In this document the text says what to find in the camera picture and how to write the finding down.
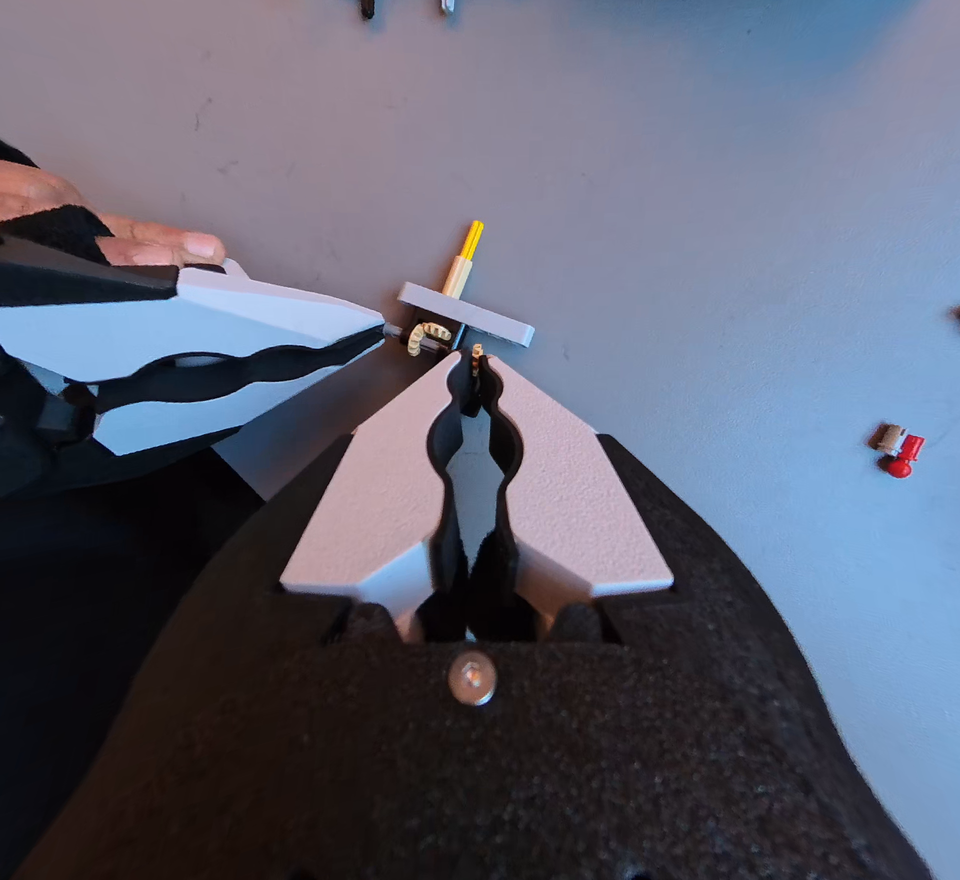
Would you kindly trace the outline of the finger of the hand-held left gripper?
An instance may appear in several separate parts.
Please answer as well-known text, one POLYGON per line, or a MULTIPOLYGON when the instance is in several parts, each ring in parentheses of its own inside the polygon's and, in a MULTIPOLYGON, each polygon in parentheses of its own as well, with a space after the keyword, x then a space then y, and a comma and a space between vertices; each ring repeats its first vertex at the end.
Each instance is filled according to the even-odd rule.
POLYGON ((280 346, 243 358, 178 365, 164 358, 100 382, 93 438, 123 455, 241 428, 382 343, 343 338, 328 346, 280 346))
POLYGON ((164 358, 317 349, 384 323, 348 301, 195 267, 148 275, 93 264, 42 270, 38 281, 39 303, 2 306, 2 348, 76 382, 126 378, 164 358))

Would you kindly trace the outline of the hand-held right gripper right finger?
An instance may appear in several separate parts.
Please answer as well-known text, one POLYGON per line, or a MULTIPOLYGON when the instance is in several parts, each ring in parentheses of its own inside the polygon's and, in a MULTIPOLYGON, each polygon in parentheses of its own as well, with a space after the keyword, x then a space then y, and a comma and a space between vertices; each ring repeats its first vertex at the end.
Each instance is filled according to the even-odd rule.
POLYGON ((503 478, 471 571, 472 633, 534 640, 572 604, 671 589, 602 437, 498 358, 479 358, 477 381, 503 478))

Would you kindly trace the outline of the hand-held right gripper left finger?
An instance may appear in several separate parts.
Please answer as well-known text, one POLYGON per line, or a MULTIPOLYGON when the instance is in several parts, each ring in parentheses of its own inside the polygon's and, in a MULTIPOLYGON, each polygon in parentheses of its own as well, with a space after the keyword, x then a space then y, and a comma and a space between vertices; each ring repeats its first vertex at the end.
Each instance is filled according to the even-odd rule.
POLYGON ((471 362, 454 351, 354 430, 280 577, 286 592, 378 604, 407 642, 443 633, 419 610, 462 598, 448 465, 471 390, 471 362))

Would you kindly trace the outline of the small lego gear assembly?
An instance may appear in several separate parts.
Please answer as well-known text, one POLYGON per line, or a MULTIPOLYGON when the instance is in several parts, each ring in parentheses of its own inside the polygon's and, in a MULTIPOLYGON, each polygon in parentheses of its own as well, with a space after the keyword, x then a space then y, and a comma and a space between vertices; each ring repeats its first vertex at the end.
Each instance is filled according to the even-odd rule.
POLYGON ((402 345, 409 357, 424 356, 437 364, 456 355, 469 332, 523 348, 531 345, 533 326, 463 298, 484 229, 480 220, 470 223, 440 289, 410 282, 402 286, 397 299, 410 315, 403 326, 385 323, 383 335, 402 345))

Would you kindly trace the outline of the red and grey lego piece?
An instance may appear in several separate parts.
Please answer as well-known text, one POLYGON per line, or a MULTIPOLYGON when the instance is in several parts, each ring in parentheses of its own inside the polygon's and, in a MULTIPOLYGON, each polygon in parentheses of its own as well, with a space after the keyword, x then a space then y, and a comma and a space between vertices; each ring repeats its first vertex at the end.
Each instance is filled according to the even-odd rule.
POLYGON ((910 433, 904 427, 882 423, 870 436, 867 446, 876 454, 876 465, 883 473, 906 479, 913 474, 914 463, 926 442, 924 437, 910 433))

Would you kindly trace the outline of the person's left hand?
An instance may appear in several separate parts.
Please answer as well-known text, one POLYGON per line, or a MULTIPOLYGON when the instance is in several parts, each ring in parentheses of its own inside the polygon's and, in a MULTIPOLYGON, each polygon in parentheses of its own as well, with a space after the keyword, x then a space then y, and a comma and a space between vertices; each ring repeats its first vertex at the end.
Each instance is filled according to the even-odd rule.
POLYGON ((159 223, 98 212, 66 179, 36 167, 1 162, 1 220, 78 206, 90 211, 108 234, 97 244, 114 265, 222 265, 227 257, 220 238, 159 223))

